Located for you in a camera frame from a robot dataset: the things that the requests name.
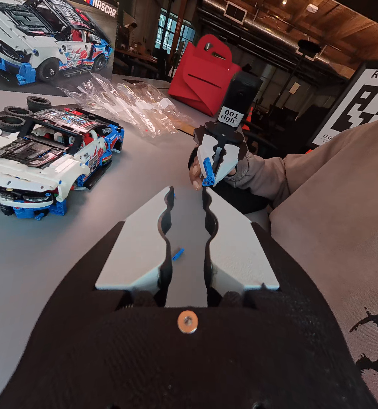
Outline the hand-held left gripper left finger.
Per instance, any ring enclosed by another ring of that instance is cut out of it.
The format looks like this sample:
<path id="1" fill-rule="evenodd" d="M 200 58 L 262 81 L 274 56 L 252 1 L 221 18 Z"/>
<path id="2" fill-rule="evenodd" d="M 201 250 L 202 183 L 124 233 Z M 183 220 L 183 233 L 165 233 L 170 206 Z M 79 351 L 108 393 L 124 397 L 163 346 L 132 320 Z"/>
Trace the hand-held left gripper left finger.
<path id="1" fill-rule="evenodd" d="M 125 219 L 98 279 L 97 290 L 132 295 L 167 292 L 172 279 L 171 228 L 174 188 L 167 186 Z"/>

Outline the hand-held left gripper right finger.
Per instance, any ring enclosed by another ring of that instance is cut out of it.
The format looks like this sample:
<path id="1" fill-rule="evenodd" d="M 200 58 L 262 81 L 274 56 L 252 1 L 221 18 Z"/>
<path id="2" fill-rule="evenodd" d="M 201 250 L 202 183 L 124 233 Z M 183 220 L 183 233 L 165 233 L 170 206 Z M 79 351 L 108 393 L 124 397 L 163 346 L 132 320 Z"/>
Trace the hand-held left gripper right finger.
<path id="1" fill-rule="evenodd" d="M 240 295 L 262 288 L 277 291 L 279 282 L 254 230 L 254 223 L 211 188 L 202 204 L 210 238 L 205 247 L 204 279 L 208 298 Z"/>

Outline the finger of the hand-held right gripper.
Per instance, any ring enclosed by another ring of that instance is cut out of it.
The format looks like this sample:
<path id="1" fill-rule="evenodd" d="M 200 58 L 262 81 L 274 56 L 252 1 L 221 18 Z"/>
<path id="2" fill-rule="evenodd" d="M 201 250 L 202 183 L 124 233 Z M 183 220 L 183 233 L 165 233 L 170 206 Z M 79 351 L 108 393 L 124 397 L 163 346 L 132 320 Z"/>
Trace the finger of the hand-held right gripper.
<path id="1" fill-rule="evenodd" d="M 213 161 L 213 155 L 215 154 L 216 148 L 219 146 L 219 139 L 217 136 L 203 136 L 202 141 L 199 142 L 197 157 L 200 162 L 202 170 L 202 179 L 203 179 L 203 161 L 206 157 L 209 157 L 211 163 Z"/>
<path id="2" fill-rule="evenodd" d="M 212 170 L 215 177 L 213 186 L 216 186 L 218 182 L 233 171 L 238 162 L 239 152 L 239 147 L 233 144 L 226 144 L 223 147 L 217 146 L 212 161 Z"/>

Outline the blue angled brick beam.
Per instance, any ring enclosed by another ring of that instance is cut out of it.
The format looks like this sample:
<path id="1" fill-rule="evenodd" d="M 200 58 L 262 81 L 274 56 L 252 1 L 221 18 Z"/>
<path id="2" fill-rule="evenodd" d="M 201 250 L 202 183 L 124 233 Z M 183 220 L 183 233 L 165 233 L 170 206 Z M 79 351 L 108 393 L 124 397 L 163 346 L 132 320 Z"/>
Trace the blue angled brick beam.
<path id="1" fill-rule="evenodd" d="M 212 168 L 212 163 L 209 157 L 206 157 L 203 161 L 203 187 L 210 187 L 215 185 L 215 175 Z"/>

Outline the person's right forearm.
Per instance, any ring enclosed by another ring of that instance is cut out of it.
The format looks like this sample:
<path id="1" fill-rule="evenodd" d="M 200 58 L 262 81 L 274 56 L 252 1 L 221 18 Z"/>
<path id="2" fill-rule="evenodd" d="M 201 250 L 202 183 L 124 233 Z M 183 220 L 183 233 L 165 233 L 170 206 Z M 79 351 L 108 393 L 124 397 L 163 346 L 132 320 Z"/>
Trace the person's right forearm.
<path id="1" fill-rule="evenodd" d="M 253 195 L 261 196 L 269 201 L 282 202 L 296 190 L 293 185 L 291 159 L 296 155 L 287 155 L 284 159 L 274 157 L 263 159 L 247 153 L 240 160 L 224 181 L 234 188 L 249 189 Z"/>

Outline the grey desk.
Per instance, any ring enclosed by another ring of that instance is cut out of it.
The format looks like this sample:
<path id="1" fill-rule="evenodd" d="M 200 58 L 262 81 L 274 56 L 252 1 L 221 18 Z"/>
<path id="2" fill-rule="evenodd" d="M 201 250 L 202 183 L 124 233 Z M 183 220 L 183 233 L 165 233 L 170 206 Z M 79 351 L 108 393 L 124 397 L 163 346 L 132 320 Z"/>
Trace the grey desk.
<path id="1" fill-rule="evenodd" d="M 167 307 L 207 305 L 203 278 L 205 229 L 201 191 L 189 181 L 195 144 L 191 130 L 143 137 L 124 125 L 120 154 L 91 191 L 71 192 L 65 216 L 20 220 L 0 212 L 0 393 L 17 367 L 28 338 L 64 276 L 117 222 L 166 186 L 175 202 L 167 238 L 173 262 Z"/>

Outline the person's right hand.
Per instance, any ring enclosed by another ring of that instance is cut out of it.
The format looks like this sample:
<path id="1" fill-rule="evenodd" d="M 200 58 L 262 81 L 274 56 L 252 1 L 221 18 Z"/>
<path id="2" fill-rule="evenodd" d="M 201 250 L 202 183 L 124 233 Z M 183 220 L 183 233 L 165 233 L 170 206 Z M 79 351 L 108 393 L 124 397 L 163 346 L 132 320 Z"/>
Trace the person's right hand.
<path id="1" fill-rule="evenodd" d="M 189 178 L 192 186 L 196 191 L 202 189 L 202 170 L 197 157 L 197 151 L 193 151 L 188 162 Z"/>

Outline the red felt bag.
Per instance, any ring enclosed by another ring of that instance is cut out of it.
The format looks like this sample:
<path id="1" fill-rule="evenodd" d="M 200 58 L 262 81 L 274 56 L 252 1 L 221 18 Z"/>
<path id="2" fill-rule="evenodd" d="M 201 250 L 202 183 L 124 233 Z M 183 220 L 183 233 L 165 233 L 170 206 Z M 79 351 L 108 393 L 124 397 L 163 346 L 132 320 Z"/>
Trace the red felt bag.
<path id="1" fill-rule="evenodd" d="M 187 45 L 168 95 L 213 117 L 222 105 L 230 81 L 241 70 L 232 61 L 229 47 L 206 34 L 197 45 Z"/>

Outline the black light stand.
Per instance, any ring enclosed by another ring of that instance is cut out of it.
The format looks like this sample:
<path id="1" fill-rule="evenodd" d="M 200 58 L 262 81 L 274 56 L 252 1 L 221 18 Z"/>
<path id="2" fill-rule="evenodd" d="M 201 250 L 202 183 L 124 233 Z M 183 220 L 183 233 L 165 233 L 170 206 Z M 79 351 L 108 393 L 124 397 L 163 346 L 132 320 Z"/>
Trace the black light stand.
<path id="1" fill-rule="evenodd" d="M 281 88 L 280 92 L 278 93 L 277 97 L 275 98 L 271 107 L 269 108 L 268 116 L 271 116 L 273 110 L 276 107 L 277 102 L 279 101 L 281 95 L 284 93 L 285 89 L 287 88 L 290 80 L 292 79 L 296 71 L 298 70 L 299 66 L 301 65 L 301 62 L 304 59 L 309 59 L 313 61 L 316 55 L 321 51 L 321 47 L 318 44 L 311 42 L 309 40 L 303 40 L 303 39 L 298 40 L 297 45 L 298 45 L 297 52 L 300 53 L 297 64 L 295 68 L 290 72 L 286 82 L 284 83 L 283 87 Z"/>

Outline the crumpled clear plastic bag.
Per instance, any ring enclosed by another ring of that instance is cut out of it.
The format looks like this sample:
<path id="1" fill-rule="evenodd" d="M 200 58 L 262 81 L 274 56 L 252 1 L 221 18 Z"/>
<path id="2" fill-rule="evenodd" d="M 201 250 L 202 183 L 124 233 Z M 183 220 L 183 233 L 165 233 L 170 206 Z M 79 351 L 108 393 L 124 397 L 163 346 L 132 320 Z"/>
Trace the crumpled clear plastic bag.
<path id="1" fill-rule="evenodd" d="M 179 131 L 193 136 L 191 118 L 154 85 L 146 82 L 131 84 L 125 80 L 113 84 L 99 74 L 80 85 L 59 86 L 66 96 L 73 98 L 92 114 L 133 126 L 141 136 L 156 138 Z"/>

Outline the person's beige sweatshirt torso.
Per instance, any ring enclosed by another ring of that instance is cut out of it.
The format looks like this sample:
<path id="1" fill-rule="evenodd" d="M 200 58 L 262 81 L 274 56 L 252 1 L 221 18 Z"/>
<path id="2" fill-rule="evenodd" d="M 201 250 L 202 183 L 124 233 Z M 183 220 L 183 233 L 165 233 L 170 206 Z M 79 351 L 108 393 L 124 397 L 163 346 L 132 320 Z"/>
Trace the person's beige sweatshirt torso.
<path id="1" fill-rule="evenodd" d="M 326 299 L 378 402 L 378 120 L 284 164 L 272 237 Z"/>

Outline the framed black white marker sign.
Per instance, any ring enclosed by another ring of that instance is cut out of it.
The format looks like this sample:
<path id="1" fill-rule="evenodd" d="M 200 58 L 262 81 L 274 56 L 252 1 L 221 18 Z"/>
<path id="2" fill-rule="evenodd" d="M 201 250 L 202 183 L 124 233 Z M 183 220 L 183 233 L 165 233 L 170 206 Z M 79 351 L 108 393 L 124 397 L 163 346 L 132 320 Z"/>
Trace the framed black white marker sign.
<path id="1" fill-rule="evenodd" d="M 360 65 L 309 139 L 309 146 L 321 146 L 347 129 L 376 120 L 378 120 L 378 60 L 366 61 Z"/>

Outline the brick race car model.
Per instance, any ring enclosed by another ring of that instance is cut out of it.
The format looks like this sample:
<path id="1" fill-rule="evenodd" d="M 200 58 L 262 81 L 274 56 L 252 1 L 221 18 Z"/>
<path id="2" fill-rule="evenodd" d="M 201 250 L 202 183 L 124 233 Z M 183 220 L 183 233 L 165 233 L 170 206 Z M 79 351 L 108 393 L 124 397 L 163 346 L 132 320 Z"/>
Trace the brick race car model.
<path id="1" fill-rule="evenodd" d="M 120 153 L 124 128 L 84 110 L 51 107 L 0 136 L 0 211 L 42 219 L 63 216 L 73 190 L 91 190 Z"/>

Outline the toy car box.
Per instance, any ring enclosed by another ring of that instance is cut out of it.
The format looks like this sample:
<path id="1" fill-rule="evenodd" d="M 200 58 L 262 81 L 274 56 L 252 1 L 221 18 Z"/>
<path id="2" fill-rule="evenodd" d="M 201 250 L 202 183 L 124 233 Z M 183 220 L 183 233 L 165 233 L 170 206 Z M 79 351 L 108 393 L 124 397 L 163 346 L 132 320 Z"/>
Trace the toy car box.
<path id="1" fill-rule="evenodd" d="M 0 89 L 111 78 L 116 1 L 0 0 Z"/>

